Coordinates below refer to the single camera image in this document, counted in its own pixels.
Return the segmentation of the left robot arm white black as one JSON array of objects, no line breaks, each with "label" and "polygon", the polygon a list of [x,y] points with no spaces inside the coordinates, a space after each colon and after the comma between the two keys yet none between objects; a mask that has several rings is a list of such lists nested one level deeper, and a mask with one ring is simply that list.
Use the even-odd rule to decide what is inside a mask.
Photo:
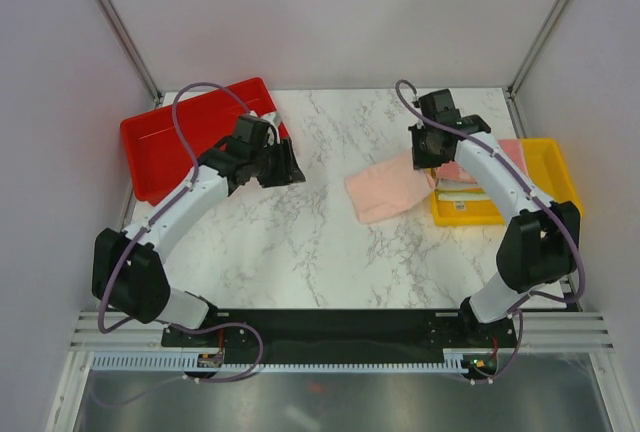
[{"label": "left robot arm white black", "polygon": [[179,185],[149,216],[96,238],[92,294],[99,311],[112,307],[140,323],[184,328],[197,346],[213,343],[219,323],[202,297],[172,287],[164,265],[204,214],[252,179],[263,188],[302,183],[290,138],[280,134],[277,113],[238,117],[233,132],[202,152]]}]

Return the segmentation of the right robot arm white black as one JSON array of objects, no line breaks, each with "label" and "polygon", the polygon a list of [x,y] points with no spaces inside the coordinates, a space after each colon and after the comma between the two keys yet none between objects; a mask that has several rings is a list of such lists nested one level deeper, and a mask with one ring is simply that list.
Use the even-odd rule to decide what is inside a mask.
[{"label": "right robot arm white black", "polygon": [[461,306],[464,316],[456,324],[461,341],[482,345],[493,335],[494,322],[534,296],[558,303],[578,301],[583,284],[570,298],[542,289],[572,273],[585,277],[578,207],[539,188],[507,156],[480,116],[461,114],[449,90],[401,102],[418,120],[409,129],[414,169],[458,164],[489,196],[506,224],[496,273]]}]

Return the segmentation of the pink striped towel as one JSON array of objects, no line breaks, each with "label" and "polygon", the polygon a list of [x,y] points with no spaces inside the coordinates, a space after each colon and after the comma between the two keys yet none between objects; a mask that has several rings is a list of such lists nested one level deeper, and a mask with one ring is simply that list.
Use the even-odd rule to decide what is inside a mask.
[{"label": "pink striped towel", "polygon": [[[499,145],[504,155],[508,157],[524,175],[528,175],[524,149],[521,142],[518,139],[501,139],[499,140]],[[432,171],[432,176],[438,180],[450,180],[467,184],[475,183],[473,176],[455,161],[435,168]]]}]

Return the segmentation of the plain peach towel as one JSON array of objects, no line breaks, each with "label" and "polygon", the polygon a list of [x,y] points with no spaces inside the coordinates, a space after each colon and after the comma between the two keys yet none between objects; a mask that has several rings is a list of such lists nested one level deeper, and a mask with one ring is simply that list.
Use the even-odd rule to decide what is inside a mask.
[{"label": "plain peach towel", "polygon": [[396,217],[423,202],[436,188],[425,169],[414,169],[412,152],[372,165],[345,179],[358,221],[377,223]]}]

